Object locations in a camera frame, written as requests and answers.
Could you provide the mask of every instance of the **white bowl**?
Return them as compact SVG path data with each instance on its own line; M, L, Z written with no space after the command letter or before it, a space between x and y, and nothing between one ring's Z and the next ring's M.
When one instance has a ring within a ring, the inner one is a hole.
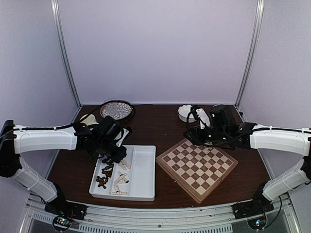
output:
M183 122L187 122L187 116L188 116L188 114L190 112L191 107L192 107L192 105L188 104L188 105L180 106L178 108L179 119L181 119ZM196 119L194 119L193 115L190 114L190 116L189 116L189 123L193 123L195 121L196 121Z

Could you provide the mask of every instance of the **dark brown tabletop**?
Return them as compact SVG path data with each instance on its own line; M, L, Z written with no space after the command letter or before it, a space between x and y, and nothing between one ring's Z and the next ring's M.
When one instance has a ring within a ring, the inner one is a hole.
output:
M133 133L125 145L155 145L160 155L182 140L186 124L177 115L179 105L135 105L136 115L128 123ZM94 106L84 106L78 119ZM204 106L208 111L211 106ZM241 119L232 107L238 123ZM101 120L99 111L94 114ZM226 179L200 204L194 201L158 165L155 167L154 201L121 201L92 197L88 190L96 159L87 160L85 151L62 150L57 156L49 180L59 184L68 200L95 205L125 208L179 208L225 204L251 199L258 186L269 180L269 175L257 150L226 150L239 164Z

